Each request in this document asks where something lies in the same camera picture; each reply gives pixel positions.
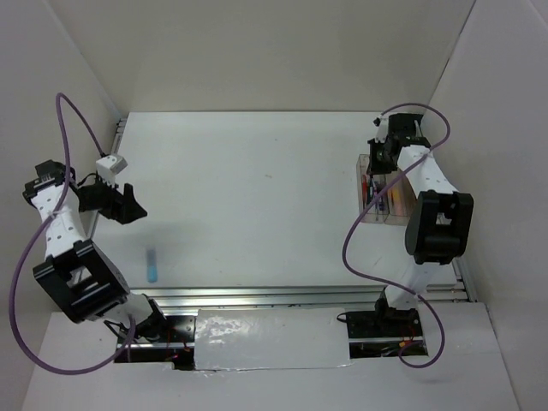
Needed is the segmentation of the red gel pen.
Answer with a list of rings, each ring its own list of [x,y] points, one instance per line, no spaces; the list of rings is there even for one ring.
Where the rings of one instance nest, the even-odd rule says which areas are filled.
[[[362,175],[361,177],[361,194],[362,194],[362,209],[365,209],[367,206],[367,175]]]

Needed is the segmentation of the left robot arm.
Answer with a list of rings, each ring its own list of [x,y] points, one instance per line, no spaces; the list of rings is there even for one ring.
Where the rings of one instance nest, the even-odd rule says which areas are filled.
[[[86,211],[120,224],[146,217],[133,186],[116,185],[126,166],[122,156],[102,157],[90,185],[77,183],[74,169],[59,162],[36,166],[37,176],[26,184],[23,196],[48,226],[45,260],[33,268],[33,276],[74,323],[104,319],[128,327],[133,320],[136,338],[154,343],[167,336],[169,320],[152,298],[130,291],[120,270],[85,235],[80,220]]]

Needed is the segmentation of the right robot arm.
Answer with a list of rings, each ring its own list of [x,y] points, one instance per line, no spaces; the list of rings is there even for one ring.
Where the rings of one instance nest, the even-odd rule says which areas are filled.
[[[378,117],[378,132],[360,160],[360,207],[366,223],[404,225],[411,260],[375,303],[373,324],[384,336],[418,321],[417,297],[464,254],[474,199],[449,182],[438,166],[422,116]]]

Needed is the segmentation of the blue gel pen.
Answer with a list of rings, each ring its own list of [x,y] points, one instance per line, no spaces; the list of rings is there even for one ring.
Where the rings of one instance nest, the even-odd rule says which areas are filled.
[[[384,213],[384,200],[383,200],[383,196],[380,194],[380,192],[382,191],[382,184],[379,182],[374,182],[374,186],[375,186],[375,193],[378,196],[378,201],[376,204],[377,213],[382,215]]]

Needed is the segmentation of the blue cap highlighter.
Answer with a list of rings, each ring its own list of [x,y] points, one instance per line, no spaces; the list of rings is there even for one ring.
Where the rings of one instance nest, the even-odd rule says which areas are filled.
[[[151,247],[146,250],[146,280],[149,283],[158,281],[157,251]]]

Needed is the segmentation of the yellow cap highlighter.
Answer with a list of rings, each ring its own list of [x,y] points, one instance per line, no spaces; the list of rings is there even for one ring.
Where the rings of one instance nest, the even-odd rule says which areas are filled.
[[[397,195],[397,204],[398,204],[398,212],[397,216],[402,216],[405,211],[404,203],[402,202],[401,195],[397,190],[395,190],[395,194]]]

